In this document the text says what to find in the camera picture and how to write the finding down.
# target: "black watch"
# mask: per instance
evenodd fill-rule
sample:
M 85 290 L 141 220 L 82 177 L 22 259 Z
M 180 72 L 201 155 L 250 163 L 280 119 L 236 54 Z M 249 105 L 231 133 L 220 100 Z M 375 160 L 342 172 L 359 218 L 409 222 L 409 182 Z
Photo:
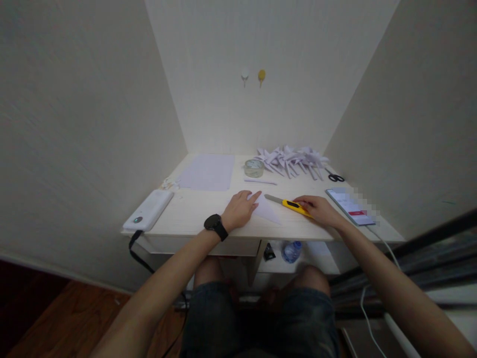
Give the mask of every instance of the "black watch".
M 219 214 L 209 216 L 204 223 L 204 227 L 206 230 L 215 231 L 220 236 L 221 241 L 225 240 L 229 235 L 225 227 L 222 225 L 222 219 Z

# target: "desk drawer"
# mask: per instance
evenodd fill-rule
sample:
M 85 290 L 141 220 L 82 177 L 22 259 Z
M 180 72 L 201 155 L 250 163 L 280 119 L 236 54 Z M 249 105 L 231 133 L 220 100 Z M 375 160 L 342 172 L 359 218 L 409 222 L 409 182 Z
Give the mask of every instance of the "desk drawer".
M 191 238 L 188 237 L 163 237 L 141 235 L 136 241 L 150 254 L 175 254 Z M 218 244 L 211 255 L 221 256 L 256 256 L 260 240 L 227 238 Z

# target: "watch strap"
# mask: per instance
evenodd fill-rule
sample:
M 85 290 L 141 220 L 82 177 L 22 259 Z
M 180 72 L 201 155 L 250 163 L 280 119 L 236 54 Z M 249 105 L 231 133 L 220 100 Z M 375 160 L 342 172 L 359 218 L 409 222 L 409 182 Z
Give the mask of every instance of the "watch strap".
M 227 232 L 227 230 L 225 229 L 225 227 L 222 225 L 222 222 L 220 221 L 217 226 L 214 228 L 214 231 L 219 234 L 220 236 L 220 240 L 223 241 L 227 238 L 227 236 L 229 235 L 229 233 Z

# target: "white cable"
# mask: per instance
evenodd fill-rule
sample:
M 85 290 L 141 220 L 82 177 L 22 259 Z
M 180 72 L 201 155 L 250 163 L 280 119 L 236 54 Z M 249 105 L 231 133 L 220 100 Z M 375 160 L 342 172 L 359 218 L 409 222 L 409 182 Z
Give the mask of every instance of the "white cable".
M 378 234 L 376 234 L 376 232 L 374 232 L 370 225 L 367 225 L 366 226 L 368 228 L 369 231 L 371 231 L 373 234 L 376 235 L 376 237 L 378 239 L 380 239 L 384 245 L 386 245 L 386 247 L 388 248 L 391 256 L 393 257 L 393 260 L 394 260 L 394 263 L 396 264 L 397 268 L 399 269 L 399 271 L 402 271 L 401 270 L 401 267 L 399 266 L 399 263 L 398 263 L 398 260 L 396 259 L 396 256 L 394 256 L 394 252 L 391 250 L 391 248 L 389 247 L 388 243 L 386 241 L 384 241 Z M 379 351 L 381 352 L 381 354 L 383 355 L 384 358 L 388 358 L 386 357 L 386 355 L 384 354 L 383 350 L 381 349 L 381 347 L 379 346 L 378 342 L 376 342 L 376 340 L 374 339 L 374 336 L 373 336 L 373 331 L 371 330 L 371 324 L 369 323 L 369 319 L 368 319 L 368 315 L 366 314 L 366 311 L 364 310 L 364 295 L 366 293 L 366 289 L 368 288 L 368 286 L 364 286 L 363 287 L 363 292 L 361 293 L 361 300 L 360 300 L 360 305 L 361 305 L 361 310 L 363 311 L 363 314 L 364 314 L 364 317 L 366 318 L 366 322 L 368 323 L 368 330 L 369 330 L 369 334 L 371 335 L 371 339 L 373 340 L 374 344 L 376 345 L 376 347 L 378 347 Z
M 369 329 L 369 334 L 371 335 L 371 339 L 373 340 L 373 342 L 374 342 L 374 344 L 376 345 L 376 347 L 378 347 L 378 349 L 379 349 L 379 351 L 381 352 L 381 354 L 383 355 L 383 357 L 384 357 L 384 358 L 388 358 L 388 357 L 386 357 L 386 355 L 384 354 L 384 352 L 383 352 L 383 350 L 381 349 L 381 347 L 379 346 L 378 342 L 376 342 L 376 340 L 374 339 L 373 331 L 371 331 L 371 324 L 369 323 L 368 315 L 366 314 L 366 311 L 364 310 L 363 301 L 364 301 L 364 294 L 366 293 L 366 288 L 367 288 L 367 286 L 364 286 L 364 288 L 363 288 L 363 293 L 361 294 L 361 310 L 363 311 L 364 317 L 366 318 L 366 322 L 368 323 L 368 329 Z
M 401 270 L 401 266 L 399 266 L 398 260 L 396 259 L 396 256 L 394 256 L 394 252 L 391 250 L 391 248 L 389 247 L 388 243 L 387 243 L 386 241 L 384 241 L 378 234 L 376 234 L 376 232 L 375 232 L 373 229 L 371 229 L 371 225 L 367 225 L 366 227 L 368 228 L 369 231 L 371 231 L 373 234 L 375 234 L 376 237 L 383 242 L 383 244 L 386 245 L 386 247 L 387 247 L 388 250 L 389 250 L 389 253 L 390 253 L 391 256 L 393 257 L 394 263 L 396 264 L 397 268 L 399 269 L 399 271 L 402 271 L 402 270 Z

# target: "white power bank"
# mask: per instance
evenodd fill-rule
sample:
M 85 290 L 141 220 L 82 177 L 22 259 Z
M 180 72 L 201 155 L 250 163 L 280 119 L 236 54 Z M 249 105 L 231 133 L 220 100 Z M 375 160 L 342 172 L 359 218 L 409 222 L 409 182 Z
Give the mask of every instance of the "white power bank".
M 127 230 L 151 230 L 173 196 L 174 193 L 171 191 L 154 190 L 124 223 L 123 228 Z

